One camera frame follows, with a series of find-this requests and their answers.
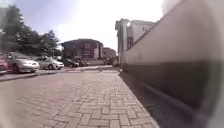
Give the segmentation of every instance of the brick pavement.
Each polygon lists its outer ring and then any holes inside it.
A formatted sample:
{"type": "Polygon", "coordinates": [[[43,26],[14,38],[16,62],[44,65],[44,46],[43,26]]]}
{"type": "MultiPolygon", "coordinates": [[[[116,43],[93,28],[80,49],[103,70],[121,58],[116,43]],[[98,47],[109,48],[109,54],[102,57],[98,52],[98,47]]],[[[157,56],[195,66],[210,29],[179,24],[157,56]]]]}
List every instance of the brick pavement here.
{"type": "Polygon", "coordinates": [[[13,99],[5,100],[4,109],[12,112],[7,119],[15,128],[160,127],[118,72],[61,73],[3,84],[1,91],[9,93],[2,97],[13,99]]]}

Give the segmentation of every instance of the car wheel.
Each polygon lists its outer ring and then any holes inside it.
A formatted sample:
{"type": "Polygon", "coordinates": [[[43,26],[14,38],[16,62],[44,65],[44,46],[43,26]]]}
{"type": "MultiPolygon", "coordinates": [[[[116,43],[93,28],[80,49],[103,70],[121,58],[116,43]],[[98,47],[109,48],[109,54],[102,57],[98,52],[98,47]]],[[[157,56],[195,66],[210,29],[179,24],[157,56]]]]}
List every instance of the car wheel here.
{"type": "Polygon", "coordinates": [[[50,64],[50,65],[48,66],[48,69],[50,69],[50,70],[54,70],[54,66],[53,66],[52,64],[50,64]]]}
{"type": "Polygon", "coordinates": [[[69,68],[74,68],[74,64],[69,64],[68,67],[69,68]]]}
{"type": "Polygon", "coordinates": [[[18,67],[17,64],[13,64],[13,66],[12,66],[12,71],[13,71],[13,73],[20,73],[20,71],[19,71],[19,67],[18,67]]]}

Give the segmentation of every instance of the parked car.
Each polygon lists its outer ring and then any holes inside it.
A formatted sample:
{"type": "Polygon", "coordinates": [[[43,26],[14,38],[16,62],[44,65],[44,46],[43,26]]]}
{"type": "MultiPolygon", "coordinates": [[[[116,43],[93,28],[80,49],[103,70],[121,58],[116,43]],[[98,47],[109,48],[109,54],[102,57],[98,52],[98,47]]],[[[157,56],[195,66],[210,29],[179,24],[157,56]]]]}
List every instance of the parked car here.
{"type": "Polygon", "coordinates": [[[59,62],[51,57],[40,57],[36,59],[39,62],[41,69],[61,70],[64,67],[62,62],[59,62]]]}
{"type": "Polygon", "coordinates": [[[38,62],[32,60],[30,57],[17,52],[10,52],[6,54],[6,62],[9,69],[14,73],[21,72],[36,72],[39,69],[38,62]]]}
{"type": "Polygon", "coordinates": [[[8,70],[8,64],[5,61],[5,57],[0,53],[0,75],[4,75],[8,70]]]}
{"type": "Polygon", "coordinates": [[[79,64],[80,67],[89,66],[90,64],[81,60],[76,60],[76,63],[79,64]]]}
{"type": "Polygon", "coordinates": [[[70,59],[61,59],[60,60],[65,66],[70,67],[70,68],[77,68],[79,66],[79,63],[74,62],[70,59]]]}

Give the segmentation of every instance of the curb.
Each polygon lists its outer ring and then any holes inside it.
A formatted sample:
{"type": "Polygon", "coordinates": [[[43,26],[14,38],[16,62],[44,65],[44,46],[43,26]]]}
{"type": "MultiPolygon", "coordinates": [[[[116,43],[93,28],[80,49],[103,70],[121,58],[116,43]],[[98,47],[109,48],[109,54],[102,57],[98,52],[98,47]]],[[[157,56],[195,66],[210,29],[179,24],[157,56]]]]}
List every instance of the curb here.
{"type": "Polygon", "coordinates": [[[32,77],[36,77],[36,76],[53,75],[53,74],[57,74],[57,73],[60,73],[60,72],[35,73],[35,74],[27,75],[27,76],[20,76],[20,77],[14,77],[14,78],[1,79],[0,82],[11,81],[11,80],[18,80],[18,79],[27,79],[27,78],[32,78],[32,77]]]}

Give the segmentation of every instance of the tree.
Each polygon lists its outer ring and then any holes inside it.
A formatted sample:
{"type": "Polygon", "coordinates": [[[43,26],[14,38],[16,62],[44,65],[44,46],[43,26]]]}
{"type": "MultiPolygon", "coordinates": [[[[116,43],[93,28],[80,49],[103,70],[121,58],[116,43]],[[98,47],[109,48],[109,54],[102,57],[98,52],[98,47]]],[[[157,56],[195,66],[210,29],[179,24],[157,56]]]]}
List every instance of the tree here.
{"type": "Polygon", "coordinates": [[[30,55],[60,55],[56,50],[58,38],[53,30],[40,35],[24,24],[22,14],[16,6],[9,6],[0,31],[1,48],[5,51],[19,51],[30,55]]]}
{"type": "Polygon", "coordinates": [[[5,24],[2,29],[2,46],[3,49],[9,50],[11,47],[18,45],[20,32],[24,27],[22,14],[16,6],[9,6],[4,17],[5,24]]]}
{"type": "Polygon", "coordinates": [[[45,51],[51,56],[53,56],[56,51],[56,53],[58,53],[58,50],[56,49],[58,42],[59,39],[55,36],[53,30],[50,30],[48,33],[42,35],[42,49],[45,49],[45,51]]]}

